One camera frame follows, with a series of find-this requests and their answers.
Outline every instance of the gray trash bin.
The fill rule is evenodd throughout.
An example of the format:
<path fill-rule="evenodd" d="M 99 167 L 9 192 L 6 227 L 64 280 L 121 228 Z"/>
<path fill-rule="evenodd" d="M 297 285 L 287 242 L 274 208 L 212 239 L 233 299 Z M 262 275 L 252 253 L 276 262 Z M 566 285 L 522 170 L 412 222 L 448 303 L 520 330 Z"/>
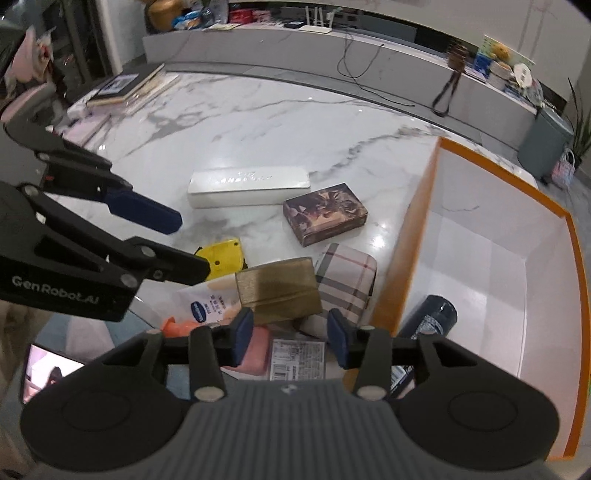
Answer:
<path fill-rule="evenodd" d="M 540 110 L 517 153 L 519 163 L 539 180 L 552 172 L 573 135 L 569 123 L 554 110 Z"/>

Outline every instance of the orange-edged white box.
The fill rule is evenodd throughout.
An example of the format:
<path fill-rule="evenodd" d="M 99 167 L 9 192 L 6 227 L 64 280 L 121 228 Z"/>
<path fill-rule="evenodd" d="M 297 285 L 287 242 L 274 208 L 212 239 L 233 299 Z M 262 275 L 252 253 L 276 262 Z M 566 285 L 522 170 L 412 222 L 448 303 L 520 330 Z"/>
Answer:
<path fill-rule="evenodd" d="M 551 458 L 574 456 L 590 369 L 589 296 L 573 218 L 491 160 L 441 138 L 406 213 L 371 323 L 396 334 L 426 295 L 449 338 L 546 394 Z"/>

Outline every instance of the brown decorative box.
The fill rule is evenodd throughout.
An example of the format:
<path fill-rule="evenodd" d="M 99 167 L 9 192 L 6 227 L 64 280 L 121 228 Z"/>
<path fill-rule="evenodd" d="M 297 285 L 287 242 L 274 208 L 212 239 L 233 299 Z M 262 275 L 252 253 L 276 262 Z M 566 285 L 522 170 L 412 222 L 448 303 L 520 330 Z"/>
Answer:
<path fill-rule="evenodd" d="M 341 183 L 286 200 L 283 215 L 302 247 L 307 247 L 364 225 L 368 211 Z"/>

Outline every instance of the small display screen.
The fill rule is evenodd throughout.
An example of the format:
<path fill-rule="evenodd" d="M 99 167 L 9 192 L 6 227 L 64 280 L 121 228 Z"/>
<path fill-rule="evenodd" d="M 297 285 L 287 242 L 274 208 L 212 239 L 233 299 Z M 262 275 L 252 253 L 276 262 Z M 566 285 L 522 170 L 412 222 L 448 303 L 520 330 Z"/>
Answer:
<path fill-rule="evenodd" d="M 31 345 L 22 382 L 22 402 L 27 404 L 45 387 L 58 383 L 83 366 L 80 362 Z"/>

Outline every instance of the white rectangular box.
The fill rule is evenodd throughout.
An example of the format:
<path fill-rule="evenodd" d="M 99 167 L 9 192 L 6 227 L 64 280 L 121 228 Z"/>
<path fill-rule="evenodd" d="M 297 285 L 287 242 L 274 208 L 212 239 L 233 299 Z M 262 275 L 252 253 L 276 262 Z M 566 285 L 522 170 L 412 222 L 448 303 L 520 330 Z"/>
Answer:
<path fill-rule="evenodd" d="M 587 403 L 583 257 L 568 211 L 485 157 L 440 139 L 406 213 L 372 324 L 396 334 L 424 300 L 457 310 L 449 338 L 542 391 L 574 456 Z"/>
<path fill-rule="evenodd" d="M 193 208 L 280 205 L 310 191 L 300 167 L 217 168 L 193 173 L 187 195 Z"/>

